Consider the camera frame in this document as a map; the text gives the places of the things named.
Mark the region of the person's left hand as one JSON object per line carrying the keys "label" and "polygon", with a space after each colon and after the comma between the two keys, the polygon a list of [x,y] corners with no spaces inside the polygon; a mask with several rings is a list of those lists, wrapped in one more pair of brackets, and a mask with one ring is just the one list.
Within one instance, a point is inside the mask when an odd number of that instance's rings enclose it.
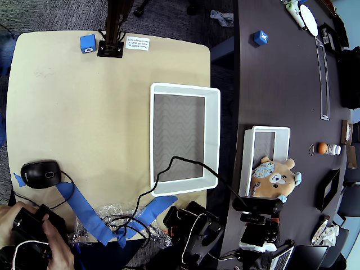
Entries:
{"label": "person's left hand", "polygon": [[0,231],[1,231],[1,246],[9,245],[11,238],[11,230],[15,217],[22,208],[27,205],[23,202],[17,202],[14,206],[1,205]]}

